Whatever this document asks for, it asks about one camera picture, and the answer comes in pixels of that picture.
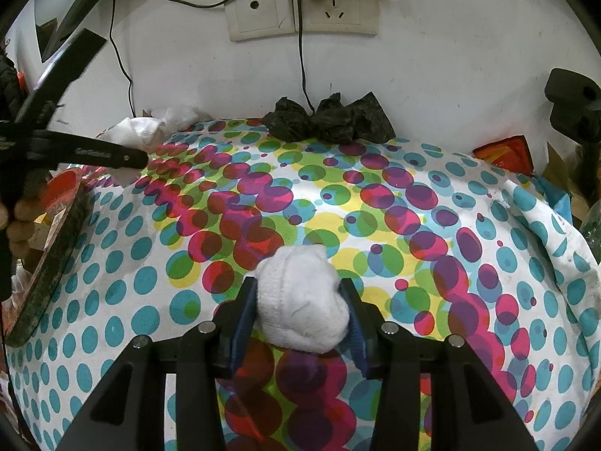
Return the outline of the white sock ball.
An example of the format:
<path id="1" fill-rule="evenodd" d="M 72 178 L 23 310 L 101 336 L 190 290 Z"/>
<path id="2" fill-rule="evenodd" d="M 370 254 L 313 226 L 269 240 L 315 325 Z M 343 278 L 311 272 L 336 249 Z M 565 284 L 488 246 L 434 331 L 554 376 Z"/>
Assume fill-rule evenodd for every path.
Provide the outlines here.
<path id="1" fill-rule="evenodd" d="M 323 245 L 280 247 L 254 275 L 259 325 L 268 343 L 323 354 L 345 338 L 349 310 Z"/>

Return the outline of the small beige cosmetic box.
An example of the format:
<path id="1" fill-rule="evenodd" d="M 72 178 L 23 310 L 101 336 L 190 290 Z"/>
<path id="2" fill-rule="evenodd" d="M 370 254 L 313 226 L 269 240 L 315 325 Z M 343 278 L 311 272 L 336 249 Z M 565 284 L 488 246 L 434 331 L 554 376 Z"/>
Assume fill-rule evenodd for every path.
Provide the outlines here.
<path id="1" fill-rule="evenodd" d="M 66 208 L 61 208 L 40 215 L 35 221 L 35 230 L 29 240 L 30 247 L 34 250 L 47 250 L 57 237 L 66 212 Z"/>

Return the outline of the white sock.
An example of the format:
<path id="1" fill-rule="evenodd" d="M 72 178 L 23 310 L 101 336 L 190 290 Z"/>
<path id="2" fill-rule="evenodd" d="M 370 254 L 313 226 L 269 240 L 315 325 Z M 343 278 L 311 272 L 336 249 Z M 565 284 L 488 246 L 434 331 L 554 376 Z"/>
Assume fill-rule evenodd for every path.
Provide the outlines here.
<path id="1" fill-rule="evenodd" d="M 124 118 L 119 123 L 107 128 L 97 136 L 104 142 L 124 145 L 128 148 L 139 149 L 150 155 L 154 149 L 165 141 L 165 122 L 153 117 Z M 116 184 L 126 188 L 140 178 L 147 164 L 133 168 L 108 168 Z"/>

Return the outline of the colourful polka dot cloth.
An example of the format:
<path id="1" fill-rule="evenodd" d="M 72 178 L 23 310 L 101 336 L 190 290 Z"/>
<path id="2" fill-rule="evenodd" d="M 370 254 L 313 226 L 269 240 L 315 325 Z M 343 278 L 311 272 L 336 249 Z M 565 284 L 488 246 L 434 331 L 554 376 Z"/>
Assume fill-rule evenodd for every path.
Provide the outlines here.
<path id="1" fill-rule="evenodd" d="M 385 319 L 465 338 L 541 450 L 568 448 L 600 378 L 600 270 L 539 180 L 436 145 L 287 144 L 254 120 L 172 135 L 90 215 L 32 337 L 8 353 L 55 449 L 137 335 L 182 335 L 285 245 L 316 245 Z"/>

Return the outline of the orange red packet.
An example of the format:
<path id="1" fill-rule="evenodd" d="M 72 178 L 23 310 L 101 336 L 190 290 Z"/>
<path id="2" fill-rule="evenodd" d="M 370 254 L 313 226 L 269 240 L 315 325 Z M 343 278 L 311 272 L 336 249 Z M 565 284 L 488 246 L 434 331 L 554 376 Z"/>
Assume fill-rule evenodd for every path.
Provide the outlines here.
<path id="1" fill-rule="evenodd" d="M 497 142 L 489 142 L 473 150 L 480 160 L 513 173 L 532 176 L 535 167 L 525 135 L 514 135 Z"/>

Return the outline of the red round tray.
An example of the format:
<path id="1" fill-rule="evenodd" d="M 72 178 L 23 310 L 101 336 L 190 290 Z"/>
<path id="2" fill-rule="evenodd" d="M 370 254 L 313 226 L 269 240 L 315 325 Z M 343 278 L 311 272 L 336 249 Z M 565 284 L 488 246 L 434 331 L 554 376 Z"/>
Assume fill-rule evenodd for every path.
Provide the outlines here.
<path id="1" fill-rule="evenodd" d="M 2 303 L 4 340 L 20 347 L 39 326 L 79 238 L 91 201 L 80 169 L 67 169 L 48 183 L 42 204 L 46 213 L 66 208 L 61 229 L 47 250 L 30 249 L 11 277 L 11 292 Z"/>

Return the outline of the white crumpled tissue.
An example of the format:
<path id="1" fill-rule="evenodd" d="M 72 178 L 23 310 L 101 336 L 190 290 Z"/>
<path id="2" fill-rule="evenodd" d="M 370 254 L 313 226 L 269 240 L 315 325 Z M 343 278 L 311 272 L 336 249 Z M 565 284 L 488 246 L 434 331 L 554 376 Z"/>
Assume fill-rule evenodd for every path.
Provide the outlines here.
<path id="1" fill-rule="evenodd" d="M 181 132 L 196 123 L 212 119 L 209 113 L 198 107 L 183 105 L 154 109 L 150 112 L 150 115 L 160 120 L 163 123 L 164 132 L 171 135 Z"/>

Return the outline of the black hanging jacket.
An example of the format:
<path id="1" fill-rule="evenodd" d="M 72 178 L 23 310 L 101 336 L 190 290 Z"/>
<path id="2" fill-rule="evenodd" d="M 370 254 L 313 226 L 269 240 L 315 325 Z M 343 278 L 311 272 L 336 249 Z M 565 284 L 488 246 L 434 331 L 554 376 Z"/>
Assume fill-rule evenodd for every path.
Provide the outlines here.
<path id="1" fill-rule="evenodd" d="M 1 51 L 0 55 L 0 119 L 13 121 L 24 101 L 14 63 Z"/>

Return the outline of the white wall socket plate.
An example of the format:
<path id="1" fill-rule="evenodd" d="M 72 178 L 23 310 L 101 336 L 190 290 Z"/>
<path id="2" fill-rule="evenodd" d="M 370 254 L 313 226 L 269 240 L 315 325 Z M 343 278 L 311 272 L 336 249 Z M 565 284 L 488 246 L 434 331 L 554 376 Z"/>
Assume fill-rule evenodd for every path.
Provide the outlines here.
<path id="1" fill-rule="evenodd" d="M 233 0 L 225 5 L 232 42 L 291 35 L 375 36 L 379 0 Z"/>

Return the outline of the black clamp stand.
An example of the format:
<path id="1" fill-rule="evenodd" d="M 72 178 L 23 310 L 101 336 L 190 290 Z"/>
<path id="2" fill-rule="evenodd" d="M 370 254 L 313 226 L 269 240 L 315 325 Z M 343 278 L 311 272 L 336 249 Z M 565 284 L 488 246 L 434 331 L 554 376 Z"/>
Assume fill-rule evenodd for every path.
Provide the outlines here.
<path id="1" fill-rule="evenodd" d="M 600 142 L 600 86 L 588 76 L 563 68 L 551 70 L 544 94 L 552 103 L 551 126 L 583 147 Z"/>

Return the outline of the black crumpled plastic bag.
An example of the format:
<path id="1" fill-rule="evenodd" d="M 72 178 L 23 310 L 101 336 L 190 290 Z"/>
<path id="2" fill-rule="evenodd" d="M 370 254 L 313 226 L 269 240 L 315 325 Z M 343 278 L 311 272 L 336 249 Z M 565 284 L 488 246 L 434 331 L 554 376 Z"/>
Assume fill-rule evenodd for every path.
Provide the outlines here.
<path id="1" fill-rule="evenodd" d="M 295 101 L 282 97 L 275 110 L 261 119 L 271 135 L 285 142 L 317 139 L 347 145 L 362 139 L 384 144 L 395 138 L 392 124 L 373 93 L 343 105 L 340 93 L 322 100 L 313 114 Z"/>

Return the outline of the clear plastic bag pile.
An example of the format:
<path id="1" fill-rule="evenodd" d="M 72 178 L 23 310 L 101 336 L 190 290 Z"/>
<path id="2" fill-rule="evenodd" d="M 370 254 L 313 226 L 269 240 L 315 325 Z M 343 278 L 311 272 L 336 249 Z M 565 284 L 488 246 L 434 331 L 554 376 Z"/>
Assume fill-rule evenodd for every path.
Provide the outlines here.
<path id="1" fill-rule="evenodd" d="M 601 200 L 595 202 L 586 215 L 580 231 L 597 263 L 601 262 Z"/>

